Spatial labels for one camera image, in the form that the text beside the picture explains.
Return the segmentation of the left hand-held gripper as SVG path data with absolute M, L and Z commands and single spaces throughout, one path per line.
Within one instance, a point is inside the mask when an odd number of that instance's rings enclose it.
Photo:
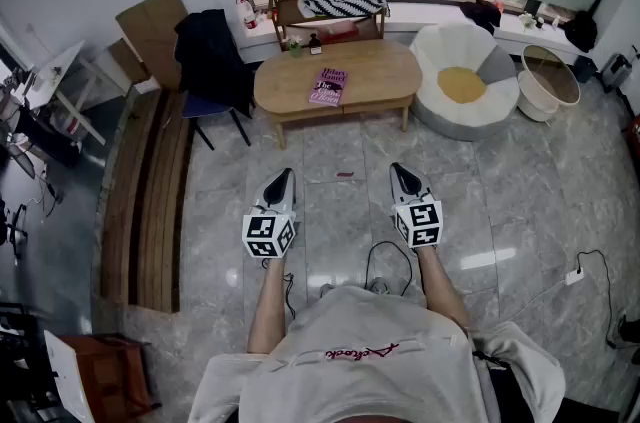
M 259 186 L 254 206 L 243 216 L 242 224 L 242 242 L 251 257 L 285 256 L 296 236 L 296 213 L 292 211 L 295 202 L 296 177 L 292 168 L 273 173 Z

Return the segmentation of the pink book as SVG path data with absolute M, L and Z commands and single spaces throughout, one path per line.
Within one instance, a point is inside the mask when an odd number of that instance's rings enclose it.
M 348 80 L 346 71 L 324 68 L 318 75 L 309 96 L 311 104 L 338 107 Z

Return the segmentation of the white flower-shaped floor cushion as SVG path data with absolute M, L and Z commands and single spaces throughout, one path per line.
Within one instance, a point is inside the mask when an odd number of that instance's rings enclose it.
M 467 142 L 506 126 L 520 89 L 514 62 L 489 32 L 473 23 L 426 26 L 410 50 L 422 72 L 411 106 L 420 122 Z

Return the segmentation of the person's right forearm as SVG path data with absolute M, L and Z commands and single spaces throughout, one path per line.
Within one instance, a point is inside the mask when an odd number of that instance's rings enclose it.
M 432 246 L 415 249 L 421 273 L 421 283 L 427 308 L 453 322 L 467 331 L 470 327 L 469 314 L 463 299 L 454 288 L 436 249 Z

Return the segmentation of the blue chair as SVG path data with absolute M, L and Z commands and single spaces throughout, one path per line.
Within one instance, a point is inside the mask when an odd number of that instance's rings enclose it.
M 234 108 L 217 104 L 209 100 L 186 93 L 186 99 L 182 110 L 182 117 L 193 124 L 195 132 L 200 136 L 200 138 L 204 141 L 206 146 L 211 151 L 214 151 L 215 147 L 199 125 L 199 119 L 202 117 L 211 117 L 218 114 L 229 114 L 246 145 L 251 146 L 249 137 L 245 132 L 244 127 L 242 126 Z

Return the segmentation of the clear bottle red label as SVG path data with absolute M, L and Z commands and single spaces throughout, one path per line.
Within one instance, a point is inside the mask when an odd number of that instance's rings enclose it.
M 247 0 L 236 0 L 236 7 L 246 29 L 257 27 L 256 14 L 252 5 Z

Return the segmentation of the person's grey shirt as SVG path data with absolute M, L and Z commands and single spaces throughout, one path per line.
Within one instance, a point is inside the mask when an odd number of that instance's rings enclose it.
M 552 423 L 559 362 L 516 324 L 485 331 L 395 295 L 332 289 L 267 354 L 213 357 L 189 423 Z

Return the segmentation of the crumpled black garment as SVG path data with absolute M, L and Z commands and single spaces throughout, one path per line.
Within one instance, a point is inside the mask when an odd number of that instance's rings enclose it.
M 499 8 L 487 0 L 461 2 L 459 8 L 462 14 L 477 26 L 494 35 L 495 29 L 500 27 L 502 13 Z

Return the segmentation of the small cardboard box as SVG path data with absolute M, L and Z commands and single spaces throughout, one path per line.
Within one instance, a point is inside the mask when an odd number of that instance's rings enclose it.
M 124 39 L 108 47 L 110 55 L 132 83 L 138 84 L 150 79 L 151 73 Z

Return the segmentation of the large cardboard sheet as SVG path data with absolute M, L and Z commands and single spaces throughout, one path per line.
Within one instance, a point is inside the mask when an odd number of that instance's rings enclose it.
M 177 92 L 180 66 L 174 52 L 175 27 L 188 15 L 182 0 L 144 0 L 116 16 L 134 51 L 166 90 Z

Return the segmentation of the black backpack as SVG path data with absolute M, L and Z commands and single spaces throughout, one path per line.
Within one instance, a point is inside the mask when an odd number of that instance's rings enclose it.
M 590 52 L 598 35 L 597 25 L 588 11 L 578 11 L 574 18 L 562 24 L 566 39 L 584 53 Z

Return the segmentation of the silver black suitcase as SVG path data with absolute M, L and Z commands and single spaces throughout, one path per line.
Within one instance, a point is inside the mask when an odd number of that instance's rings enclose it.
M 640 50 L 631 45 L 627 55 L 614 53 L 600 72 L 600 81 L 605 93 L 618 89 L 631 75 L 634 64 L 640 60 Z

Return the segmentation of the red wooden stool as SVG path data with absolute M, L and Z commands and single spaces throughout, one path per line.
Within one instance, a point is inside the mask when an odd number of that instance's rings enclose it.
M 121 334 L 63 336 L 75 353 L 94 423 L 133 423 L 154 410 L 143 344 Z

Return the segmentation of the white desk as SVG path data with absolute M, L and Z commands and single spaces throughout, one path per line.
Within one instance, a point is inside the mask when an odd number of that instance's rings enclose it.
M 27 85 L 23 89 L 18 89 L 17 98 L 29 108 L 37 109 L 47 105 L 53 97 L 56 97 L 77 123 L 85 128 L 100 145 L 104 146 L 106 139 L 82 114 L 81 107 L 97 79 L 109 82 L 111 82 L 111 79 L 98 68 L 94 68 L 81 56 L 83 47 L 84 41 L 80 41 L 49 60 L 39 70 L 32 71 Z M 81 97 L 76 103 L 72 103 L 61 91 L 60 85 L 75 61 L 78 61 L 90 73 L 90 77 L 85 84 Z

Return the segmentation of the white board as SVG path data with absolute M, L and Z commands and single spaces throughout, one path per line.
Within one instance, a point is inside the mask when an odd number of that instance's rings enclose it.
M 84 391 L 76 351 L 48 330 L 44 331 L 44 338 L 62 406 L 80 423 L 95 423 Z

